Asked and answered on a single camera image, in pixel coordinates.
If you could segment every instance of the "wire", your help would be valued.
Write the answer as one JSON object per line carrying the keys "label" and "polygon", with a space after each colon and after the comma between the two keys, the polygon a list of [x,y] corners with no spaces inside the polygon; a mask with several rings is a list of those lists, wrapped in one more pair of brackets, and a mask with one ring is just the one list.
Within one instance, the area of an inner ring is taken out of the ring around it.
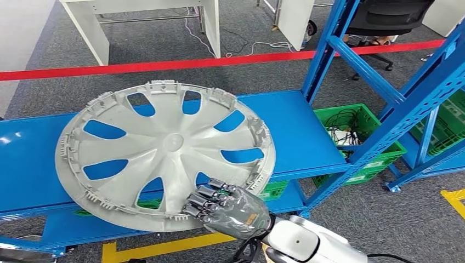
{"label": "wire", "polygon": [[196,35],[194,35],[194,34],[192,33],[192,31],[191,31],[190,28],[188,27],[188,19],[185,18],[184,20],[185,20],[184,27],[187,28],[187,30],[189,31],[189,34],[190,34],[191,36],[197,38],[197,39],[200,41],[200,43],[202,43],[205,47],[207,47],[208,52],[210,52],[210,54],[212,54],[214,57],[216,57],[215,54],[211,51],[210,46],[207,45],[207,44],[205,44],[205,43],[200,39],[200,37],[198,37],[198,36],[196,36]]}
{"label": "wire", "polygon": [[410,260],[406,260],[404,258],[401,258],[401,257],[396,256],[396,255],[392,255],[392,254],[370,254],[370,255],[366,255],[366,256],[369,257],[369,258],[377,258],[377,257],[382,257],[383,256],[383,257],[386,257],[386,258],[397,259],[397,260],[405,262],[405,263],[413,263]]}
{"label": "wire", "polygon": [[[190,9],[189,9],[189,8],[186,8],[186,9],[187,9],[187,11],[188,11],[188,15],[190,15]],[[210,52],[210,54],[212,54],[213,56],[215,56],[215,54],[211,51],[210,46],[207,45],[207,44],[205,44],[205,43],[200,39],[200,37],[198,37],[198,36],[196,36],[196,35],[194,35],[194,34],[192,33],[191,29],[188,27],[188,19],[185,18],[184,20],[185,20],[184,27],[187,28],[187,30],[189,31],[189,34],[190,34],[191,36],[197,38],[197,39],[200,41],[200,43],[202,43],[205,47],[208,48],[208,52]],[[245,39],[245,37],[241,36],[240,34],[238,34],[238,33],[236,33],[236,32],[232,32],[232,31],[227,30],[227,29],[224,29],[224,28],[220,28],[220,29],[221,29],[221,30],[224,30],[224,31],[226,31],[226,32],[229,32],[229,33],[231,33],[231,34],[234,34],[234,35],[236,35],[236,36],[239,36],[239,37],[242,38],[244,41],[246,41],[246,43],[242,45],[242,47],[239,49],[239,51],[231,51],[231,50],[225,48],[225,49],[228,51],[228,53],[226,53],[226,57],[227,57],[227,58],[232,57],[232,56],[233,56],[233,55],[232,55],[233,53],[240,53],[240,52],[242,52],[243,49],[244,49],[244,47],[245,47],[246,45],[249,44],[249,41],[248,41],[247,39]],[[265,45],[269,45],[269,46],[272,47],[272,48],[287,48],[287,49],[289,49],[290,52],[293,52],[293,51],[292,51],[292,45],[289,44],[288,42],[285,42],[285,41],[283,41],[283,42],[276,42],[276,43],[254,42],[254,43],[252,44],[252,51],[250,52],[250,54],[245,55],[245,56],[251,56],[251,55],[253,55],[253,53],[254,53],[254,47],[255,47],[256,44],[265,44]]]}
{"label": "wire", "polygon": [[276,43],[267,43],[267,42],[255,42],[252,44],[252,51],[250,52],[250,54],[246,55],[246,56],[251,56],[253,55],[253,48],[255,47],[256,44],[265,44],[265,45],[269,45],[270,47],[272,48],[288,48],[290,52],[293,52],[292,51],[292,45],[289,44],[288,42],[276,42]]}
{"label": "wire", "polygon": [[232,31],[227,30],[227,29],[225,29],[225,28],[220,28],[220,30],[224,30],[224,31],[226,31],[226,32],[228,32],[228,33],[231,33],[231,34],[233,34],[233,35],[236,35],[236,36],[242,38],[242,40],[245,41],[245,43],[241,46],[241,48],[240,48],[238,51],[230,50],[230,49],[228,49],[228,48],[223,44],[223,48],[224,48],[226,51],[228,51],[228,52],[231,52],[231,53],[240,53],[240,52],[242,52],[242,51],[244,50],[244,48],[246,47],[246,45],[249,44],[249,41],[248,41],[245,37],[241,36],[240,34],[238,34],[238,33],[236,33],[236,32],[232,32]]}

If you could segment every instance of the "yellow floor tape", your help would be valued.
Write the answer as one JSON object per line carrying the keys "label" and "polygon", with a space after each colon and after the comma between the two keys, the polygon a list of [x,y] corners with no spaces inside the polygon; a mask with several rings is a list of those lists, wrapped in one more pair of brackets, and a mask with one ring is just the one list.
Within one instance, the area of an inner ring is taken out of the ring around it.
{"label": "yellow floor tape", "polygon": [[441,195],[446,198],[450,205],[465,219],[465,205],[461,202],[465,200],[465,189],[449,192],[441,191]]}
{"label": "yellow floor tape", "polygon": [[144,259],[151,256],[159,256],[193,248],[201,248],[233,240],[235,240],[235,238],[215,233],[123,251],[116,251],[115,241],[103,245],[102,263],[122,263],[127,262],[130,259]]}

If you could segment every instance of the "red barrier tape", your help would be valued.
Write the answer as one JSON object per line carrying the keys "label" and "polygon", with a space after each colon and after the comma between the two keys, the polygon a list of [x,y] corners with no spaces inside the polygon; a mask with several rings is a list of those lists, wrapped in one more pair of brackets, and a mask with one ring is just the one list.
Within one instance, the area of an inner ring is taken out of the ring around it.
{"label": "red barrier tape", "polygon": [[[391,53],[411,50],[421,50],[429,48],[437,48],[441,46],[444,40],[433,40],[426,42],[415,42],[405,44],[383,45],[383,46],[368,46],[353,48],[359,55],[373,53]],[[50,68],[43,70],[25,70],[25,71],[6,71],[0,72],[0,81],[17,81],[22,79],[40,79],[40,78],[59,78],[73,77],[86,75],[100,74],[119,74],[130,72],[146,72],[146,71],[161,71],[161,70],[180,70],[186,68],[200,67],[218,67],[230,65],[243,65],[252,63],[274,62],[274,61],[289,61],[311,59],[315,55],[315,51],[304,52],[286,52],[286,53],[267,53],[251,56],[233,56],[231,58],[220,59],[194,59],[194,60],[177,60],[177,61],[159,61],[145,62],[135,64],[119,64],[109,66],[90,66],[90,67],[68,67],[68,68]]]}

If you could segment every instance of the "white cabinet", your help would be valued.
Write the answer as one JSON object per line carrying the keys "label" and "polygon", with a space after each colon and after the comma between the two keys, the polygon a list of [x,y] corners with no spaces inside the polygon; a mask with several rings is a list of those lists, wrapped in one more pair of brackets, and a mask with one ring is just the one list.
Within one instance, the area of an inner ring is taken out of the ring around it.
{"label": "white cabinet", "polygon": [[423,24],[447,37],[464,17],[464,0],[436,0],[424,16]]}

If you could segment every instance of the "white cable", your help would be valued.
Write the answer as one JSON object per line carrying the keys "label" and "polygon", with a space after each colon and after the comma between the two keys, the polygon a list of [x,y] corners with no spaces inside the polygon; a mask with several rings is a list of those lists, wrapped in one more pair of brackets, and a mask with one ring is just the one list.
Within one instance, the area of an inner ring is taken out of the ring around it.
{"label": "white cable", "polygon": [[[187,10],[188,10],[188,15],[190,15],[190,9],[189,9],[188,7],[186,7],[186,8],[187,8]],[[189,31],[189,34],[190,34],[191,36],[197,38],[197,39],[200,41],[200,43],[202,43],[205,47],[207,47],[208,52],[210,52],[210,54],[212,54],[214,57],[216,57],[215,54],[211,51],[210,46],[207,45],[207,44],[205,44],[205,43],[200,39],[200,37],[198,37],[198,36],[196,36],[196,35],[194,35],[194,34],[192,33],[191,29],[188,27],[188,19],[185,18],[184,20],[185,20],[184,27],[187,28],[187,30]],[[255,43],[252,44],[252,51],[251,51],[251,53],[248,54],[248,55],[246,55],[246,56],[251,56],[251,55],[253,55],[253,48],[255,47],[255,44],[265,44],[265,45],[269,45],[269,46],[272,47],[272,48],[287,48],[287,49],[289,49],[290,52],[293,52],[293,51],[292,51],[292,45],[289,44],[288,42],[285,42],[285,41],[284,41],[284,42],[276,42],[276,43],[255,42]],[[230,58],[230,57],[232,57],[232,56],[233,56],[232,53],[226,53],[226,57],[227,57],[227,58]]]}
{"label": "white cable", "polygon": [[208,52],[210,52],[210,54],[212,54],[214,57],[216,57],[215,54],[210,50],[210,46],[209,46],[209,45],[205,44],[205,43],[200,39],[200,37],[198,37],[198,36],[192,34],[192,31],[190,31],[190,28],[188,27],[188,19],[185,18],[184,20],[186,20],[186,21],[185,21],[185,24],[184,24],[184,27],[188,29],[189,34],[190,34],[191,36],[197,38],[197,39],[200,41],[200,43],[202,43],[205,47],[208,48]]}
{"label": "white cable", "polygon": [[265,44],[265,45],[269,45],[270,47],[272,48],[288,48],[290,52],[293,52],[292,51],[292,45],[289,44],[288,42],[276,42],[276,43],[267,43],[267,42],[255,42],[252,44],[252,51],[250,52],[250,54],[246,55],[246,56],[251,56],[253,55],[253,48],[255,47],[255,44]]}

